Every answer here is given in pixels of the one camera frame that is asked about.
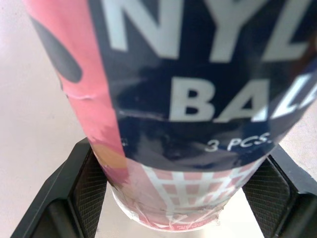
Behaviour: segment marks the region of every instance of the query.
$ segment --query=cylindrical container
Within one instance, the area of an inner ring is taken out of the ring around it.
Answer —
[[[317,96],[317,1],[25,0],[122,210],[217,218]]]

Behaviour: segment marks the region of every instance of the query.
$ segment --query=navy blue label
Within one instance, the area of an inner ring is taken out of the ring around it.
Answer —
[[[126,157],[221,171],[267,154],[316,97],[313,0],[91,0]]]

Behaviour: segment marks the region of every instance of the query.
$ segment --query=white surface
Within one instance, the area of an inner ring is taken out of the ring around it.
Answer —
[[[0,238],[7,238],[45,179],[84,134],[19,0],[0,0],[0,79]],[[282,143],[315,178],[316,115],[317,104]],[[108,189],[96,237],[125,238],[132,233],[141,238],[262,236],[241,191],[226,206],[220,224],[170,234],[130,221]]]

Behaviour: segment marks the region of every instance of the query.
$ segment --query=white grid pattern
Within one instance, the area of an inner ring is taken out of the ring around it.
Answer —
[[[196,180],[185,179],[185,172],[161,171],[143,165],[142,167],[147,176],[149,177],[151,183],[154,185],[154,187],[160,194],[161,198],[164,200],[167,206],[166,216],[169,218],[170,221],[172,221],[172,216],[174,213],[181,213],[185,215],[186,212],[193,212],[193,210],[186,211],[186,208],[190,209],[202,206],[214,207],[228,200],[243,185],[244,182],[247,182],[245,181],[245,179],[248,176],[250,176],[251,173],[255,172],[255,170],[260,166],[263,160],[264,158],[258,159],[257,161],[253,162],[253,165],[248,169],[245,168],[250,165],[234,168],[232,170],[227,171],[227,174],[222,174],[223,172],[205,172],[202,173],[201,179]],[[159,179],[157,173],[165,173],[171,175],[172,179]],[[230,185],[232,180],[238,177],[240,178],[234,184]],[[210,190],[211,184],[218,183],[221,183],[219,187],[216,187],[215,190]],[[176,193],[175,191],[173,191],[172,193],[168,193],[168,190],[165,189],[164,185],[176,188]],[[198,186],[198,193],[188,193],[186,189],[187,185]],[[211,200],[207,201],[206,199],[209,196],[212,196]],[[195,222],[203,220],[212,212],[213,211],[211,209],[209,212],[206,212],[199,220]],[[179,224],[187,224],[181,222],[180,220],[174,222]]]

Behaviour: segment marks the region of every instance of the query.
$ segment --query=label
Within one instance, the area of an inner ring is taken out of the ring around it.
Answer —
[[[313,0],[91,0],[126,157],[221,171],[267,154],[317,96]]]

